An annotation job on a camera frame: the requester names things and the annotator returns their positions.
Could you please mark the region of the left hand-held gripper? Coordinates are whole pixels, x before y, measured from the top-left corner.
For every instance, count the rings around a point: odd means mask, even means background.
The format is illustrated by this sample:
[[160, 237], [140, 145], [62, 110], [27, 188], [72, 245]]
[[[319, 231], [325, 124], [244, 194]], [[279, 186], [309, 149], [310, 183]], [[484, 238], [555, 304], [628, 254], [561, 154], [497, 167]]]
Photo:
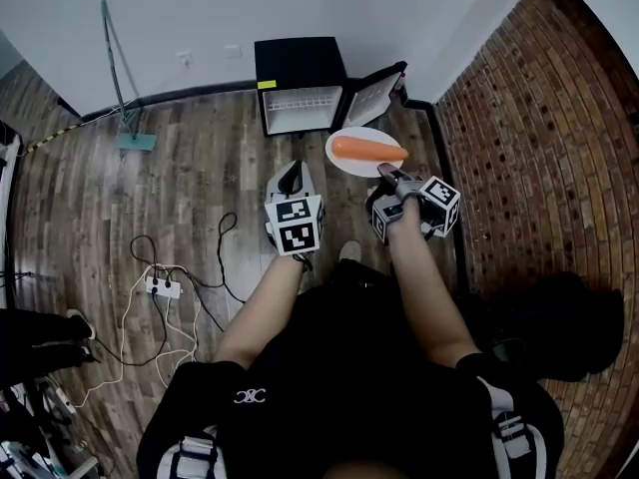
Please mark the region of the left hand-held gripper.
[[290, 162], [269, 180], [265, 211], [266, 231], [279, 255], [320, 248], [324, 207], [306, 162]]

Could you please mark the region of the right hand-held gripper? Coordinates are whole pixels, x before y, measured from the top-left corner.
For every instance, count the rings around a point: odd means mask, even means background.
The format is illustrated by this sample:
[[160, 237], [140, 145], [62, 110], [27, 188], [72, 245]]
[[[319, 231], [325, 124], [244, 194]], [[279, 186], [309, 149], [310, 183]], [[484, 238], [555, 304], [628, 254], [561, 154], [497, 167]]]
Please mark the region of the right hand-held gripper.
[[387, 242], [387, 228], [401, 219], [403, 202], [416, 198], [420, 230], [425, 240], [445, 238], [458, 218], [460, 193], [440, 178], [414, 178], [391, 163], [377, 166], [380, 182], [366, 200], [370, 223], [377, 237]]

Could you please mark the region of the orange carrot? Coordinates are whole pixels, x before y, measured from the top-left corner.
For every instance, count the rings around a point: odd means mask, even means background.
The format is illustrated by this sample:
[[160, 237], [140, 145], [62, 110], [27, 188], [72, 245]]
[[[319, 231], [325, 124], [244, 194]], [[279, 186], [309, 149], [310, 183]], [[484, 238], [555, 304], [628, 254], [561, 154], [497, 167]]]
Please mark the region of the orange carrot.
[[390, 163], [408, 158], [408, 151], [400, 146], [350, 136], [337, 136], [330, 148], [336, 157], [350, 160]]

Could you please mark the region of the white round plate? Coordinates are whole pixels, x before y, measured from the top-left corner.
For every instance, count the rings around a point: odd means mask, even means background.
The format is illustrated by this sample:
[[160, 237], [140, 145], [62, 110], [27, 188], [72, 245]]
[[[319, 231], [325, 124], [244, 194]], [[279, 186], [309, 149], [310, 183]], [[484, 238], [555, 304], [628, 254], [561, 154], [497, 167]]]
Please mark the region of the white round plate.
[[[377, 166], [381, 164], [381, 162], [358, 161], [358, 160], [350, 160], [350, 159], [336, 157], [332, 153], [330, 147], [331, 147], [332, 140], [336, 138], [337, 136], [356, 137], [360, 139], [372, 140], [372, 141], [376, 141], [380, 143], [392, 144], [392, 145], [397, 145], [401, 147], [401, 145], [390, 135], [373, 128], [350, 127], [350, 128], [341, 129], [333, 133], [327, 139], [325, 147], [324, 147], [326, 156], [336, 167], [338, 167], [342, 171], [346, 172], [347, 174], [351, 174], [351, 175], [362, 177], [362, 178], [369, 178], [369, 179], [377, 178], [379, 176]], [[396, 166], [397, 168], [399, 168], [402, 166], [402, 164], [406, 160], [398, 161], [398, 162], [390, 162], [390, 163]]]

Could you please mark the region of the black mini fridge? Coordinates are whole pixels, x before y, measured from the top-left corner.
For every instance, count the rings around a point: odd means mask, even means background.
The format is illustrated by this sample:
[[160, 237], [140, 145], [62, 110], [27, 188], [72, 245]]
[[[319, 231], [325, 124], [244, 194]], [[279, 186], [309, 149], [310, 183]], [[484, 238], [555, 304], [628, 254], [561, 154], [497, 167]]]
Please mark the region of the black mini fridge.
[[266, 136], [361, 127], [390, 106], [403, 61], [351, 78], [334, 37], [255, 43], [257, 93]]

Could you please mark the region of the person's right forearm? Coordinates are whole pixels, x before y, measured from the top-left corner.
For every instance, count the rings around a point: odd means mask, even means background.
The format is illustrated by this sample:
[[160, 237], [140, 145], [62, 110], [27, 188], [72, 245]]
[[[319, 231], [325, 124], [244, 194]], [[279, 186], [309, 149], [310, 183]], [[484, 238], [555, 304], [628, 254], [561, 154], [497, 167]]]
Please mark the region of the person's right forearm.
[[388, 248], [406, 319], [428, 359], [454, 367], [478, 351], [420, 229], [415, 197], [387, 228]]

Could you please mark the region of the person's left forearm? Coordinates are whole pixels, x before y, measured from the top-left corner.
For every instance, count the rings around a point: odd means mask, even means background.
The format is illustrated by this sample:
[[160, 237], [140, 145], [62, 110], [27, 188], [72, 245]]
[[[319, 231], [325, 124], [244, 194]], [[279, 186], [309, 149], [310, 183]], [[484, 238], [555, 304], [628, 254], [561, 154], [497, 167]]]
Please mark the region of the person's left forearm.
[[248, 369], [288, 324], [300, 290], [304, 264], [292, 256], [273, 259], [249, 299], [231, 320], [214, 354], [215, 362]]

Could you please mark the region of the person's black clothing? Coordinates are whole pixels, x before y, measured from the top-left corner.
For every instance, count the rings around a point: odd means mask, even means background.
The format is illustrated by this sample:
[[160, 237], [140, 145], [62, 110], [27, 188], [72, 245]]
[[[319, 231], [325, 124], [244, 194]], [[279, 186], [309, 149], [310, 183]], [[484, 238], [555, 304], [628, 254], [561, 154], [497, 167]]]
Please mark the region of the person's black clothing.
[[139, 479], [321, 479], [337, 464], [407, 479], [555, 479], [563, 421], [486, 353], [430, 362], [386, 276], [341, 263], [296, 300], [248, 369], [180, 365], [142, 437]]

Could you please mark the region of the teal flat mop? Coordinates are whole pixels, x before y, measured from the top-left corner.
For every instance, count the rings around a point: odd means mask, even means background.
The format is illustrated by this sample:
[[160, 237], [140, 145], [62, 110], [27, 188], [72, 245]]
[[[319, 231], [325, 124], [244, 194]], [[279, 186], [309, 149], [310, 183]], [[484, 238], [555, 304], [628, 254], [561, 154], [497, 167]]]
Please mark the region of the teal flat mop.
[[[107, 0], [101, 0], [100, 10], [109, 71], [117, 98], [117, 111], [120, 119], [116, 146], [120, 150], [152, 152], [156, 146], [157, 136], [155, 134], [143, 132], [140, 129], [143, 105], [141, 104], [139, 92], [137, 91], [127, 61], [119, 44]], [[124, 74], [131, 83], [131, 91], [133, 94], [133, 98], [131, 100], [125, 100], [124, 98], [122, 84], [118, 75], [116, 57], [119, 57], [122, 68], [124, 69]]]

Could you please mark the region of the cluttered equipment pile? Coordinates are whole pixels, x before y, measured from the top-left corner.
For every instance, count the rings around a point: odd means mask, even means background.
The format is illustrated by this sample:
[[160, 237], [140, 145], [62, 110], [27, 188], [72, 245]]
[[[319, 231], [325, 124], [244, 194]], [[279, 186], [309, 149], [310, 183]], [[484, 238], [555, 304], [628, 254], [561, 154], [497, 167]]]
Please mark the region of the cluttered equipment pile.
[[86, 454], [76, 463], [56, 449], [50, 435], [25, 405], [15, 387], [0, 389], [0, 476], [8, 479], [105, 479], [98, 458]]

